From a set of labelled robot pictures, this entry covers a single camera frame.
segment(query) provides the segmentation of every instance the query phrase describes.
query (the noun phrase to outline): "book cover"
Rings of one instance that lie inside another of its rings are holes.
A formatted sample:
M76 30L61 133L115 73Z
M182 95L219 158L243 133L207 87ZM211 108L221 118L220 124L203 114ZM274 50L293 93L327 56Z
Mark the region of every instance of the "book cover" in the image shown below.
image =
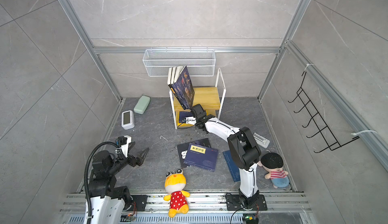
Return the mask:
M214 172L218 150L190 143L183 163Z
M179 111L178 123L183 123L186 117L192 117L193 114L190 111Z
M239 182L240 181L240 170L239 167L234 163L232 159L232 155L230 154L230 150L222 152L225 157L225 161L228 165L230 174L232 175L233 182Z
M177 84L180 90L182 91L183 97L187 101L187 106L191 108L194 100L194 88L191 83L191 78L187 66L185 66L182 72L180 73L180 76L177 80Z
M206 146L206 147L211 148L210 142L209 142L208 138L204 138L204 139L200 139L200 140L195 140L195 141L190 141L190 142L187 142L187 143L182 143L182 144L177 145L180 166L182 168L186 168L187 166L190 166L189 164L183 163L185 158L186 158L187 150L189 148L189 144L190 143L194 143L194 144L197 144L197 145Z
M181 75L182 70L183 70L183 66L177 66L173 83L174 83L174 86L176 88L177 95L180 97L180 100L181 100L182 104L184 105L183 109L188 110L190 108L189 104L186 101L185 97L183 96L183 91L182 91L183 88L178 83L179 76Z
M170 89L171 89L172 93L174 94L174 96L177 98L177 100L178 100L178 102L180 103L180 105L182 106L182 108L184 109L184 106L183 106L183 104L182 104L180 98L178 97L177 92L176 92L176 90L174 89L174 85L173 85L173 83L172 83L172 81L173 81L174 78L175 78L175 70L176 70L175 67L170 67L170 68L168 69L167 84L168 84L168 86L170 87Z

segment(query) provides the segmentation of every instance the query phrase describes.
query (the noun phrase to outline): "black doll hair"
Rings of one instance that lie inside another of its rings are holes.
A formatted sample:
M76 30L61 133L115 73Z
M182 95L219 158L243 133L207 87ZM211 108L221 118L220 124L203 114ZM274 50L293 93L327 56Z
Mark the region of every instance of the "black doll hair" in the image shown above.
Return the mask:
M261 163L266 168L282 168L283 167L283 159L277 153L268 153L261 157Z

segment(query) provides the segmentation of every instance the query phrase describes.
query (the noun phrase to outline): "black hook rack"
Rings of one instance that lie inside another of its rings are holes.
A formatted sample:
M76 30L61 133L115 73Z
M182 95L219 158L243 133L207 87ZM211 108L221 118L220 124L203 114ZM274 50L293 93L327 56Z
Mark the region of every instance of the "black hook rack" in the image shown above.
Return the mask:
M318 133L320 133L321 136L323 137L323 140L325 140L327 147L324 148L324 149L322 149L322 150L320 150L320 151L314 151L314 152L317 154L317 153L320 153L320 152L322 152L322 151L324 151L324 150L326 150L326 149L330 149L331 151L334 151L335 149L338 149L338 148L340 148L340 147L343 147L344 145L346 145L346 144L348 144L348 143L351 143L352 141L355 141L355 140L359 139L360 137L359 137L359 136L356 136L356 137L352 138L352 140L348 141L348 142L345 143L345 144L340 144L340 143L338 142L337 138L334 136L334 134L333 134L333 132L331 131L330 127L327 125L325 119L323 119L322 115L319 113L319 111L317 110L317 108L315 107L315 105L313 104L313 102L311 101L311 99L308 97L308 95L306 94L306 92L305 92L305 91L303 90L303 88L302 88L303 82L305 81L305 77L306 77L306 72L305 72L305 71L302 73L302 77L303 77L303 80L302 80L302 83L300 84L299 89L296 91L296 97L294 98L293 101L288 101L288 102L289 102L289 103L292 103L292 102L294 102L297 98L299 98L300 101L302 101L302 103L303 103L303 107L302 107L299 111L297 111L297 112L294 111L294 113L299 113L301 110L303 110L303 108L306 108L308 114L309 114L310 117L311 117L310 120L308 121L307 125L306 125L306 126L302 125L302 127L303 127L303 128L307 128L308 125L310 124L310 122L313 121L314 124L316 125L316 127L318 128L318 132L317 132L317 133L313 134L312 136L306 136L306 137L307 137L307 138L312 138L312 137L314 137L315 135L317 135ZM305 96L307 97L308 101L307 101L306 103L303 102L302 98L300 97L300 94L301 94L301 93L304 93ZM314 109L317 111L316 114L312 115L311 112L310 112L310 110L308 110L308 108L307 108L307 104L308 104L308 103L310 103L310 104L314 107ZM314 117L315 117L316 115L318 115L318 116L322 119L322 121L324 122L324 124L325 124L325 126L324 126L322 129L319 129L319 126L318 126L317 122L316 122L315 119L314 119ZM333 144L329 144L329 143L327 142L325 136L322 134L322 130L324 130L324 129L326 129L326 128L330 131L330 133L332 134L333 138L335 139L335 142L334 142Z

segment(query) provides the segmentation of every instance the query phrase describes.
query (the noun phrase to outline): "blue pants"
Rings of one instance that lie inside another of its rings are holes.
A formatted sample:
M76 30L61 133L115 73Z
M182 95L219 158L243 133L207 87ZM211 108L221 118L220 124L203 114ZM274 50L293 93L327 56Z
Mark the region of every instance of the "blue pants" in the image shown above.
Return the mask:
M279 188L284 188L290 183L288 177L285 177L283 179L271 179L271 181L275 186Z

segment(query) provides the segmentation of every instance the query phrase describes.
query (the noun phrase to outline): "plush toy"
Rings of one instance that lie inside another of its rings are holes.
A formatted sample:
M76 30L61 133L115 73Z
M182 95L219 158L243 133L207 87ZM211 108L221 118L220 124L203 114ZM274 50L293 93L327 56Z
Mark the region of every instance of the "plush toy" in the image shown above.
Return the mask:
M185 197L189 197L190 193L183 190L186 186L186 178L183 176L183 170L180 168L177 172L168 172L166 175L166 181L164 187L169 195L166 195L163 199L170 201L170 210L168 216L173 218L177 213L186 214L189 211L187 200Z
M271 179L275 189L284 188L290 183L288 172L283 170L283 159L279 154L265 154L257 164L268 171L264 178Z

